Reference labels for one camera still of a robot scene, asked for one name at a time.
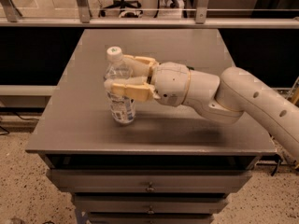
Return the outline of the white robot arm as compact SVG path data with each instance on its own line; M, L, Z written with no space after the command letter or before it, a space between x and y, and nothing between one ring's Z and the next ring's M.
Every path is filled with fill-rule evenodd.
M233 66L216 76L148 57L109 53L107 58L107 91L140 102L186 105L220 123L248 113L299 159L299 108L251 73Z

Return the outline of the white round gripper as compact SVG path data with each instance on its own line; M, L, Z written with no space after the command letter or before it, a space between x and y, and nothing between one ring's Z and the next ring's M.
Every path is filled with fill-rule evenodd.
M155 99L161 105L183 103L190 74L186 65L172 62L159 65L154 58L132 55L124 55L123 60L133 70L134 77L106 79L104 87L107 91L139 102Z

